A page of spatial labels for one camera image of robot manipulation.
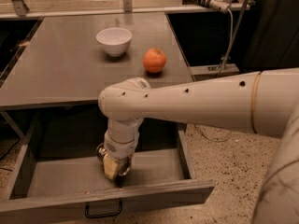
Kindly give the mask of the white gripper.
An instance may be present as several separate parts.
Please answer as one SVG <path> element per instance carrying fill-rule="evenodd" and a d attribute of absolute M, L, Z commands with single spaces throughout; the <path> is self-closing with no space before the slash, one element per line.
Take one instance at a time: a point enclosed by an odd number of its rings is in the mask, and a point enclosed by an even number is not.
<path fill-rule="evenodd" d="M 120 160 L 134 154 L 138 145 L 138 139 L 139 133 L 136 133 L 132 141 L 128 143 L 120 143 L 118 141 L 114 141 L 108 133 L 105 133 L 104 148 L 108 154 L 106 154 L 103 158 L 103 166 L 105 176 L 108 179 L 114 180 L 117 177 L 121 168 Z"/>

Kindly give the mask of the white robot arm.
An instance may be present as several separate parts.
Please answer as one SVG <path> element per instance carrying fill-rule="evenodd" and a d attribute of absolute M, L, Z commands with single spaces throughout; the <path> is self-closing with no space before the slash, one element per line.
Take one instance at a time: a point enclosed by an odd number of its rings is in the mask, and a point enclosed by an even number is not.
<path fill-rule="evenodd" d="M 143 119 L 195 123 L 275 136 L 252 224 L 299 224 L 299 69 L 279 69 L 153 89 L 136 77 L 106 87 L 98 104 L 108 118 L 98 151 L 109 179 L 126 174 Z"/>

